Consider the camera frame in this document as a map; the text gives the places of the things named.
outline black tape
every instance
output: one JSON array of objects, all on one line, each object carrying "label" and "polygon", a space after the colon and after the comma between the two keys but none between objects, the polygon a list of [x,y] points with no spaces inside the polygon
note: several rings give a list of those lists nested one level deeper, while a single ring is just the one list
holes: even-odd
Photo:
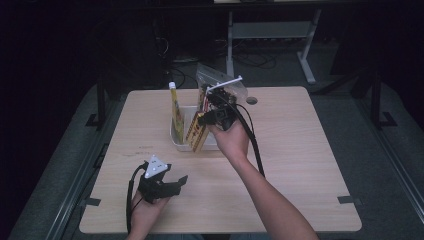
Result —
[{"label": "black tape", "polygon": [[361,200],[355,199],[352,196],[341,196],[341,197],[337,197],[337,199],[339,199],[340,204],[353,203],[356,206],[362,205]]},{"label": "black tape", "polygon": [[99,206],[100,205],[100,199],[97,198],[87,198],[85,200],[85,205],[91,205],[91,206]]}]

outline white stick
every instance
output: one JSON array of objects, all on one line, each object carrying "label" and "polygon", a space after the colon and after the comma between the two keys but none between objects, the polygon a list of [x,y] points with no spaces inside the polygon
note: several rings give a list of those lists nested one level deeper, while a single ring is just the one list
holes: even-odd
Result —
[{"label": "white stick", "polygon": [[209,93],[209,91],[211,91],[211,90],[213,90],[213,89],[215,89],[215,88],[217,88],[217,87],[222,87],[222,86],[225,86],[225,85],[228,85],[228,84],[231,84],[231,83],[235,83],[235,82],[238,82],[238,81],[241,81],[241,80],[243,80],[243,78],[239,75],[239,77],[238,77],[238,78],[236,78],[236,79],[230,80],[230,81],[225,82],[225,83],[217,84],[217,85],[215,85],[215,86],[213,86],[213,87],[211,87],[211,88],[209,88],[209,87],[208,87],[208,88],[206,89],[206,92],[207,92],[207,93]]}]

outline wooden table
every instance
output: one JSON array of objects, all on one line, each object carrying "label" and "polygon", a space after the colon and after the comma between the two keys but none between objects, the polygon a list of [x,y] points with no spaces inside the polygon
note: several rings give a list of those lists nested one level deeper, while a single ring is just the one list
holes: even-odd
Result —
[{"label": "wooden table", "polygon": [[[309,220],[315,231],[357,231],[361,220],[307,91],[302,87],[249,88],[247,105],[266,177]],[[195,105],[197,90],[178,90],[181,106]],[[179,152],[170,137],[168,90],[128,95],[80,224],[85,233],[126,232],[125,201],[135,168],[152,154],[172,164],[164,182],[188,175],[152,233],[264,232],[242,181],[220,151]],[[256,166],[253,149],[249,159]]]}]

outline white tag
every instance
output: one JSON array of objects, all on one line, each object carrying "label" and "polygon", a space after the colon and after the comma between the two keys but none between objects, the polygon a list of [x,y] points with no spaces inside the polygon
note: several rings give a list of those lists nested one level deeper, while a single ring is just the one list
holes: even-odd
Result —
[{"label": "white tag", "polygon": [[146,179],[151,178],[155,176],[156,174],[159,174],[165,171],[166,169],[168,169],[168,165],[162,162],[155,155],[152,155],[152,157],[150,157],[149,166],[147,166],[147,170],[146,170],[146,173],[144,174],[144,177]]}]

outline black cable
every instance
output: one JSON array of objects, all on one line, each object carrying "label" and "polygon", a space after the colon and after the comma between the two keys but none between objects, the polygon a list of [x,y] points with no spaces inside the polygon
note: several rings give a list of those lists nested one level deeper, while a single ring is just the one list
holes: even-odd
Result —
[{"label": "black cable", "polygon": [[262,166],[261,155],[259,153],[259,146],[258,146],[258,142],[256,141],[255,134],[253,133],[252,130],[250,130],[250,128],[247,125],[247,122],[244,119],[243,115],[241,115],[240,111],[236,107],[234,107],[233,105],[231,105],[223,97],[219,96],[219,94],[216,94],[215,96],[217,96],[222,101],[224,101],[234,111],[234,113],[236,114],[237,118],[240,120],[240,123],[242,124],[244,130],[246,131],[247,136],[249,137],[250,141],[252,142],[253,151],[255,152],[255,157],[256,157],[256,163],[258,165],[258,170],[262,174],[262,176],[265,177],[265,172],[264,172],[264,169],[263,169],[263,166]]},{"label": "black cable", "polygon": [[137,169],[134,171],[134,173],[131,177],[131,180],[128,182],[127,206],[126,206],[126,218],[127,218],[128,233],[131,232],[131,214],[132,214],[131,200],[132,200],[132,191],[134,189],[134,179],[135,179],[135,176],[137,176],[137,173],[141,168],[142,168],[142,165],[137,167]]},{"label": "black cable", "polygon": [[244,111],[246,112],[246,114],[247,114],[247,116],[249,117],[249,120],[250,120],[250,127],[252,129],[252,133],[255,134],[255,129],[253,128],[253,122],[252,122],[252,117],[250,117],[250,113],[247,111],[247,109],[243,105],[240,105],[240,104],[236,104],[236,105],[243,108]]}]

